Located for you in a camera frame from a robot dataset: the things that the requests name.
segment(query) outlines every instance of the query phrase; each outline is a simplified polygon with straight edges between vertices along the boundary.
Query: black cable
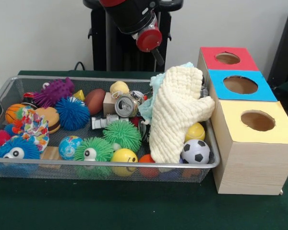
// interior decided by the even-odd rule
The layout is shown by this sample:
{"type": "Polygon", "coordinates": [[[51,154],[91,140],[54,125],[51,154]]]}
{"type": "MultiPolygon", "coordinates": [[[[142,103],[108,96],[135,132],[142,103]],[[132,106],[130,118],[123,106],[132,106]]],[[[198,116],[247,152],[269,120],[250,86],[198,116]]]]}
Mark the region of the black cable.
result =
{"type": "Polygon", "coordinates": [[[75,68],[73,70],[77,70],[78,66],[81,65],[82,69],[85,70],[84,64],[80,61],[77,62],[75,68]]]}

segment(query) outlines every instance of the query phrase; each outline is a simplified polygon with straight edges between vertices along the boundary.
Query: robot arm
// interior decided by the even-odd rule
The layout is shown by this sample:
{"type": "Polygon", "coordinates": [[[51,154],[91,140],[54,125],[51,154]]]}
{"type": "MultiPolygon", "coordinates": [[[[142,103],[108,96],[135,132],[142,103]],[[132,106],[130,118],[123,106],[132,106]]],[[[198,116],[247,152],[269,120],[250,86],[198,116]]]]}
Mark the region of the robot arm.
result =
{"type": "Polygon", "coordinates": [[[154,9],[176,11],[183,5],[183,0],[99,0],[106,12],[123,34],[131,35],[138,48],[151,52],[159,65],[164,60],[158,51],[162,34],[158,28],[154,9]]]}

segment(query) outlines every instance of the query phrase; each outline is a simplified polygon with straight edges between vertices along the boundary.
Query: black and white soccer ball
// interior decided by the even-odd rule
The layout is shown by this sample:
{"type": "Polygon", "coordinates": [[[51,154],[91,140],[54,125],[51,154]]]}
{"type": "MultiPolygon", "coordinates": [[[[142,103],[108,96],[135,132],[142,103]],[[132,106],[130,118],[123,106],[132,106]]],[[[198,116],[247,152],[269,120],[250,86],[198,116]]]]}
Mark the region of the black and white soccer ball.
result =
{"type": "Polygon", "coordinates": [[[181,158],[186,164],[207,164],[209,155],[210,148],[205,142],[192,139],[184,144],[181,158]]]}

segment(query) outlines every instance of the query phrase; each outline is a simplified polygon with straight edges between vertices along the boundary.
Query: green table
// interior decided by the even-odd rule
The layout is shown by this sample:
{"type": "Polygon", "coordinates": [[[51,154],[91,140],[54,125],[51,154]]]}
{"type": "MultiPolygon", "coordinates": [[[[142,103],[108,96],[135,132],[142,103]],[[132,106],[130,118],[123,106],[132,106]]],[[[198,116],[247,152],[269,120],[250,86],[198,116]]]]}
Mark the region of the green table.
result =
{"type": "MultiPolygon", "coordinates": [[[[149,78],[151,73],[21,71],[22,75],[149,78]]],[[[218,195],[201,184],[0,179],[0,230],[288,230],[283,196],[218,195]]]]}

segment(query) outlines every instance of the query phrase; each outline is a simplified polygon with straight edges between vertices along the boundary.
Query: purple spiky toy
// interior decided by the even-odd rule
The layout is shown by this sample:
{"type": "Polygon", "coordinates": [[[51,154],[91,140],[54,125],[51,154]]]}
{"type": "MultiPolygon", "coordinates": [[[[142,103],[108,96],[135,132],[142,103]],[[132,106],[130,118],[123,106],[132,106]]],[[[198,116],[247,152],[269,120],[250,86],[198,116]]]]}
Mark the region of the purple spiky toy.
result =
{"type": "Polygon", "coordinates": [[[34,102],[43,108],[54,107],[62,98],[70,97],[74,90],[75,86],[69,77],[65,79],[65,83],[62,80],[54,80],[45,85],[41,92],[34,93],[34,102]]]}

